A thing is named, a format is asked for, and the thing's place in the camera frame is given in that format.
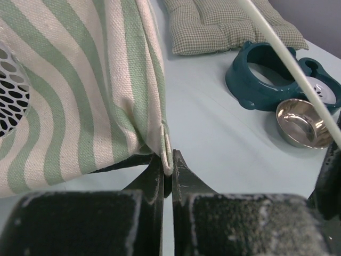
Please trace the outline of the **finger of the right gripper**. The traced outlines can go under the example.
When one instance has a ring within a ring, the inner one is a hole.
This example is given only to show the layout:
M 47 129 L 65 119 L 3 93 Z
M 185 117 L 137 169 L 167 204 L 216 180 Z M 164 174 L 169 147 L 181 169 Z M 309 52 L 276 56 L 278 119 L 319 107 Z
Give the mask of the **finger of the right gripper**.
M 327 149 L 315 189 L 307 204 L 325 220 L 340 216 L 340 148 L 335 142 Z

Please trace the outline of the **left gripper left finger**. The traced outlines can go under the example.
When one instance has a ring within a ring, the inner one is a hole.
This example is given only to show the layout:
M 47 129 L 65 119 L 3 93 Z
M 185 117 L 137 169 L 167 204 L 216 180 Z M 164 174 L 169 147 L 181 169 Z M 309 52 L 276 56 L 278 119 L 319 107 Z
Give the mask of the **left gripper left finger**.
M 24 196 L 1 234 L 1 255 L 159 255 L 164 175 L 157 155 L 114 170 L 147 168 L 120 191 L 42 191 Z

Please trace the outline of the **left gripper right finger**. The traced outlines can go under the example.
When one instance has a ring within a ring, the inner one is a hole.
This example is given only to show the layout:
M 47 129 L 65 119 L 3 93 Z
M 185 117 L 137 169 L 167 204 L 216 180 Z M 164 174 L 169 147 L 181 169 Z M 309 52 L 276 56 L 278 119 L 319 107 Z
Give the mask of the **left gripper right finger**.
M 306 199 L 292 194 L 220 194 L 173 152 L 176 255 L 332 255 Z

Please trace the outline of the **striped green white pet tent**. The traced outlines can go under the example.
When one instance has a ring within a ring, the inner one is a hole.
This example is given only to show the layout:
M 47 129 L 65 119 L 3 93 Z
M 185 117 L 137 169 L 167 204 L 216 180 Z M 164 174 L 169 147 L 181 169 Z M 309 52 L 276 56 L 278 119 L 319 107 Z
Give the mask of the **striped green white pet tent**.
M 155 153 L 173 171 L 149 1 L 1 1 L 1 196 Z

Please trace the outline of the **thin white tent pole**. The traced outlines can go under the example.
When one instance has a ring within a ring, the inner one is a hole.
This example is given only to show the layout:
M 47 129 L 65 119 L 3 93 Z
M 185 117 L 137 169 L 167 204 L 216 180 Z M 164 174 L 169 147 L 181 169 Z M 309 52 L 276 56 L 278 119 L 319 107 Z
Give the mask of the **thin white tent pole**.
M 252 1 L 239 0 L 238 4 L 249 15 L 251 20 L 255 23 L 266 40 L 272 46 L 276 54 L 279 56 L 283 64 L 286 66 L 290 74 L 293 76 L 311 104 L 314 106 L 318 115 L 324 121 L 334 142 L 337 144 L 337 146 L 340 146 L 340 129 L 338 125 L 334 121 L 327 107 L 314 92 L 297 61 L 291 55 L 281 39 L 277 36 L 270 24 L 262 16 L 258 8 L 252 3 Z

